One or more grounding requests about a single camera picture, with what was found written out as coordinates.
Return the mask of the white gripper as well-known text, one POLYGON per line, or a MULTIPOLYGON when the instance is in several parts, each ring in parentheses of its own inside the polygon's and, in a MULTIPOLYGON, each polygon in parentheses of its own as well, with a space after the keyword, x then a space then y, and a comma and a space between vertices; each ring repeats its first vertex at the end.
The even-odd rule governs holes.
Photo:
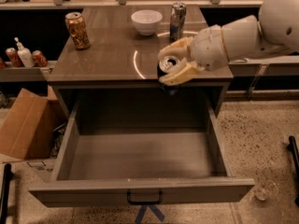
POLYGON ((176 86, 196 78, 205 69, 214 71, 226 66, 228 55, 222 39, 221 27, 214 25, 201 30, 194 38, 183 37, 161 49, 158 59, 175 56, 182 59, 159 81, 167 86, 176 86))

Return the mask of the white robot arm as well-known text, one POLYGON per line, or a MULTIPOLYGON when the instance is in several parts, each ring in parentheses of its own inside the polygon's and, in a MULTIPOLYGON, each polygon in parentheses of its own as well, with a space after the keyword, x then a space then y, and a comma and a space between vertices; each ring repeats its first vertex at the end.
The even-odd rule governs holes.
POLYGON ((173 56, 178 64, 159 81, 175 86, 241 59, 271 58, 299 51, 299 0, 264 0, 259 14, 213 25, 160 50, 158 59, 173 56))

